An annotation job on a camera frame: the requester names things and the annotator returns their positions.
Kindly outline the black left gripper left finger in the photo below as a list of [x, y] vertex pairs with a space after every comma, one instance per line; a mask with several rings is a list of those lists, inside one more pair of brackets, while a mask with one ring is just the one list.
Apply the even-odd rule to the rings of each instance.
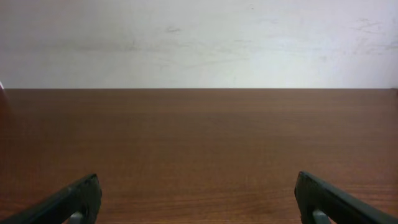
[[73, 223], [94, 224], [100, 210], [101, 197], [98, 176], [86, 175], [1, 223], [63, 223], [77, 215], [78, 218], [73, 219]]

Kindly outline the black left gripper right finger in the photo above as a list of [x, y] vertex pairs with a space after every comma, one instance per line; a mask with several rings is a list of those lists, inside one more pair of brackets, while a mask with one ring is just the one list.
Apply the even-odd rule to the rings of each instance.
[[300, 171], [294, 195], [303, 224], [397, 224], [390, 216], [325, 182]]

